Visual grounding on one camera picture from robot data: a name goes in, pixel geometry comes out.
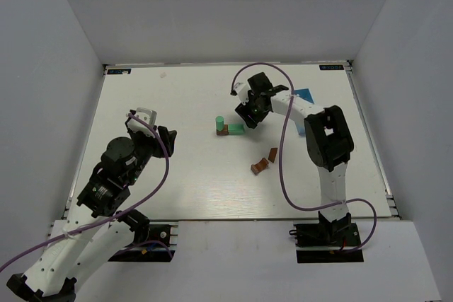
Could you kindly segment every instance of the cable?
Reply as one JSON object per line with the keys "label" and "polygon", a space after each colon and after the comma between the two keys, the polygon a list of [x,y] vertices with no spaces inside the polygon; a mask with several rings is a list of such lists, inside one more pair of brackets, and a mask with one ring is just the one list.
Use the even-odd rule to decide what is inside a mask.
{"label": "cable", "polygon": [[167,253],[168,255],[170,256],[170,259],[173,259],[173,254],[171,253],[171,250],[169,247],[166,246],[165,243],[162,243],[160,240],[146,240],[144,242],[141,242],[139,244],[133,244],[127,248],[125,248],[124,250],[121,250],[121,251],[118,251],[116,254],[114,254],[113,256],[118,256],[118,255],[122,255],[124,254],[125,252],[131,250],[131,249],[135,249],[135,248],[140,248],[142,247],[143,245],[148,245],[148,244],[151,244],[151,245],[156,245],[156,244],[159,244],[161,247],[165,248],[165,250],[167,250]]}
{"label": "cable", "polygon": [[346,246],[346,238],[343,238],[343,242],[341,244],[341,248],[338,249],[336,252],[341,252]]}
{"label": "cable", "polygon": [[[137,203],[133,204],[132,206],[130,206],[126,210],[121,211],[120,213],[118,213],[116,215],[113,215],[111,217],[108,217],[107,219],[104,219],[102,221],[98,221],[98,222],[89,224],[87,226],[82,226],[82,227],[80,227],[78,229],[74,229],[74,230],[68,231],[67,235],[77,235],[77,234],[83,233],[84,231],[87,231],[89,229],[96,228],[98,226],[102,226],[103,224],[106,224],[106,223],[108,223],[110,221],[113,221],[114,219],[120,218],[121,216],[123,216],[123,215],[127,214],[128,212],[132,211],[133,209],[137,208],[139,205],[145,203],[148,199],[153,197],[159,191],[159,189],[162,187],[162,185],[164,185],[164,183],[165,183],[165,181],[166,181],[166,179],[168,177],[168,170],[170,168],[170,159],[168,157],[168,152],[167,152],[167,150],[165,148],[164,143],[162,142],[161,137],[157,134],[157,132],[154,131],[154,129],[153,129],[153,127],[151,125],[147,124],[143,120],[135,117],[131,113],[128,115],[128,117],[131,118],[132,120],[136,120],[138,123],[140,123],[140,124],[144,125],[146,128],[148,128],[148,130],[154,135],[154,137],[158,141],[159,145],[161,146],[162,151],[164,152],[164,157],[165,157],[165,173],[164,173],[164,176],[162,177],[161,182],[157,185],[156,189],[154,189],[152,192],[150,192],[145,198],[143,198],[142,200],[140,200]],[[8,262],[6,262],[4,265],[2,265],[0,267],[0,272],[4,271],[9,265],[11,265],[15,261],[19,260],[20,258],[30,254],[31,252],[33,252],[33,251],[35,251],[37,249],[40,249],[42,247],[45,247],[46,245],[49,245],[51,243],[57,242],[59,240],[62,240],[63,238],[67,238],[67,236],[66,235],[56,236],[54,238],[46,240],[45,242],[42,242],[42,243],[40,243],[38,245],[35,245],[34,247],[31,247],[30,249],[28,249],[28,250],[26,250],[24,252],[21,252],[19,255],[11,258]]]}
{"label": "cable", "polygon": [[273,64],[269,64],[269,63],[265,63],[265,62],[257,62],[257,63],[252,63],[252,64],[249,64],[249,65],[246,65],[244,66],[242,69],[240,69],[236,75],[234,76],[233,78],[233,83],[231,85],[231,91],[233,91],[233,87],[234,87],[234,82],[236,80],[236,78],[239,76],[239,74],[251,67],[251,66],[255,66],[255,65],[266,65],[266,66],[270,66],[274,69],[276,69],[277,71],[279,71],[281,74],[283,74],[283,76],[286,77],[286,79],[288,80],[289,82],[289,87],[291,88],[291,98],[289,100],[289,105],[288,105],[288,111],[285,115],[285,121],[283,122],[283,128],[282,128],[282,135],[280,137],[280,147],[279,147],[279,150],[278,150],[278,158],[279,158],[279,162],[278,162],[278,173],[279,173],[279,176],[280,176],[280,186],[282,187],[282,192],[283,192],[283,196],[285,197],[286,199],[286,202],[291,206],[293,207],[294,209],[296,210],[300,210],[300,211],[318,211],[318,210],[322,210],[322,209],[327,209],[327,208],[330,208],[330,207],[335,207],[337,205],[341,205],[343,203],[347,204],[347,203],[352,203],[352,202],[364,202],[366,204],[369,205],[369,207],[371,208],[371,210],[373,211],[373,227],[372,227],[372,230],[370,231],[368,237],[366,240],[364,240],[360,245],[358,245],[357,247],[353,248],[353,249],[350,249],[350,250],[345,250],[344,252],[353,252],[353,251],[356,251],[356,250],[359,250],[361,247],[363,247],[365,244],[368,243],[368,241],[371,239],[371,237],[373,236],[374,234],[374,231],[376,230],[376,225],[377,225],[377,213],[376,213],[376,209],[373,207],[373,205],[368,202],[366,199],[363,199],[363,198],[352,198],[352,199],[349,199],[347,200],[346,202],[341,202],[341,201],[338,201],[338,202],[332,202],[332,203],[329,203],[329,204],[325,204],[325,205],[320,205],[319,207],[313,207],[313,208],[304,208],[304,207],[299,207],[297,206],[296,204],[294,204],[291,199],[289,198],[288,196],[288,193],[286,191],[286,187],[285,187],[285,179],[283,178],[283,162],[282,162],[282,159],[283,159],[283,144],[285,142],[285,134],[286,134],[286,128],[287,128],[287,125],[288,125],[288,122],[289,122],[289,116],[291,115],[291,109],[292,109],[292,104],[294,102],[294,85],[292,84],[292,81],[291,79],[289,78],[289,76],[278,66],[275,66]]}

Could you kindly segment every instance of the white table surface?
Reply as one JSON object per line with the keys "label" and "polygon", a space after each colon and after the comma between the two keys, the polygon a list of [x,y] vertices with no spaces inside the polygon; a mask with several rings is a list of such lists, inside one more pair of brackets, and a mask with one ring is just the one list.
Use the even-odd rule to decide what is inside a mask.
{"label": "white table surface", "polygon": [[[77,179],[74,199],[86,185],[108,142],[127,136],[125,115],[137,107],[157,111],[158,125],[176,129],[175,153],[170,159],[166,184],[139,210],[150,219],[300,219],[316,212],[290,207],[280,189],[277,164],[255,176],[250,166],[267,157],[279,145],[284,117],[270,113],[243,136],[218,137],[215,117],[239,123],[234,112],[237,97],[229,95],[239,65],[163,66],[133,68],[131,74],[106,75],[93,126]],[[362,197],[375,206],[379,216],[391,216],[384,182],[360,119],[345,71],[320,71],[317,65],[285,65],[294,87],[309,88],[315,103],[339,105],[345,114],[355,150],[346,175],[348,198]],[[274,86],[287,84],[274,69],[255,66],[240,79],[264,71]],[[320,203],[319,176],[306,152],[305,138],[288,124],[283,166],[288,194],[295,204],[313,207]],[[165,162],[153,158],[131,187],[128,207],[152,191],[162,178]],[[350,204],[356,217],[372,216],[362,203]]]}
{"label": "white table surface", "polygon": [[[372,222],[357,225],[364,238]],[[77,301],[440,299],[412,222],[379,222],[363,263],[297,264],[291,228],[291,221],[182,221],[170,263],[106,263],[82,286]]]}

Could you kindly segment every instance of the sticker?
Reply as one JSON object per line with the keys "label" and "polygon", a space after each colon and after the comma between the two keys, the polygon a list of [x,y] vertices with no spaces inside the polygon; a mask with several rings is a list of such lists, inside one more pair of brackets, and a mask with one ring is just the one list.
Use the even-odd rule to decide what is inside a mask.
{"label": "sticker", "polygon": [[319,69],[321,71],[337,71],[337,70],[344,70],[345,67],[343,65],[319,65]]}
{"label": "sticker", "polygon": [[130,74],[131,69],[109,69],[107,74]]}
{"label": "sticker", "polygon": [[99,189],[98,189],[97,193],[94,195],[94,197],[96,199],[101,200],[103,198],[104,194],[107,193],[107,191],[108,190],[105,187],[101,186],[101,187],[99,187]]}

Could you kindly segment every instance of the blue block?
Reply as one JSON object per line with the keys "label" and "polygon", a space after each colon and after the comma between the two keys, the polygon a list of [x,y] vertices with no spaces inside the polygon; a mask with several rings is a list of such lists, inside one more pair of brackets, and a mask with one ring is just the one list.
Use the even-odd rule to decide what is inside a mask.
{"label": "blue block", "polygon": [[[307,102],[313,103],[313,98],[311,97],[310,90],[308,88],[300,88],[299,90],[294,90],[296,95],[299,95],[300,98],[305,99]],[[305,136],[305,127],[296,124],[297,133],[300,136]]]}

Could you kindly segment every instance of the green cylinder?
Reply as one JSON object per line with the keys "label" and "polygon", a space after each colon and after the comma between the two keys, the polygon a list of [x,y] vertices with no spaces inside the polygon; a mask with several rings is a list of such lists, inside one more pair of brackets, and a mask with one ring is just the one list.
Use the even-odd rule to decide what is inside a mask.
{"label": "green cylinder", "polygon": [[217,131],[222,131],[224,129],[224,118],[222,116],[215,117],[215,128]]}

